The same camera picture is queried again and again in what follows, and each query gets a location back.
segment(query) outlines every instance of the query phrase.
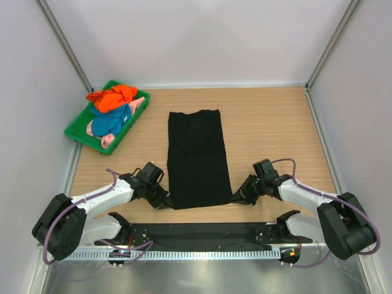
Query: white wall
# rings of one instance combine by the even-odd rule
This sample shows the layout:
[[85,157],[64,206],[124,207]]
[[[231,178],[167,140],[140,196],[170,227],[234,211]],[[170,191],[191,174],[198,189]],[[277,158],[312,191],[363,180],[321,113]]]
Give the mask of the white wall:
[[364,1],[313,88],[345,190],[382,234],[376,261],[391,293],[392,2]]
[[34,1],[3,1],[0,28],[0,292],[21,294],[37,244],[31,230],[62,192],[75,146],[62,132],[86,90]]
[[305,83],[349,0],[48,0],[95,87]]

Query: blue cloth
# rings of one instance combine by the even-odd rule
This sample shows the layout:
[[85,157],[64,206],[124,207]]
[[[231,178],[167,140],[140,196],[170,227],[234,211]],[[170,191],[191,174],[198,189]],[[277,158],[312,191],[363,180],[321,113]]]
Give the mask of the blue cloth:
[[108,113],[99,112],[95,107],[90,108],[91,113],[95,116],[91,130],[94,137],[103,137],[107,134],[117,136],[130,119],[130,108],[124,104]]

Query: metal floor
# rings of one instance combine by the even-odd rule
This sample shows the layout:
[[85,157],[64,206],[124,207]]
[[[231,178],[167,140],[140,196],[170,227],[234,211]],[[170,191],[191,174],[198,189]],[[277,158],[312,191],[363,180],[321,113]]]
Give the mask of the metal floor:
[[[298,264],[310,264],[326,247],[303,247]],[[50,266],[45,294],[247,294],[247,293],[370,293],[359,258],[330,257],[311,269],[281,266],[276,260],[215,260],[197,262],[140,262],[107,268],[106,261],[58,262]]]

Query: orange cloth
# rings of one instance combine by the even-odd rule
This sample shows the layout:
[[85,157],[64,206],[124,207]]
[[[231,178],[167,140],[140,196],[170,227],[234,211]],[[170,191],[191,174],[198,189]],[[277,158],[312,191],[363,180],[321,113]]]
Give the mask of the orange cloth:
[[99,112],[108,113],[110,110],[131,102],[136,94],[136,87],[117,85],[112,87],[111,90],[101,90],[90,93],[86,98],[87,100],[94,102],[94,105]]

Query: black cloth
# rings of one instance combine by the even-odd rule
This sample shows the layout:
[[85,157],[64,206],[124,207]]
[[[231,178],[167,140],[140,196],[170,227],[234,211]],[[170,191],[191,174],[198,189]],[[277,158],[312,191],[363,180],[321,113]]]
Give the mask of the black cloth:
[[200,110],[169,114],[168,160],[170,199],[174,209],[230,202],[221,113]]

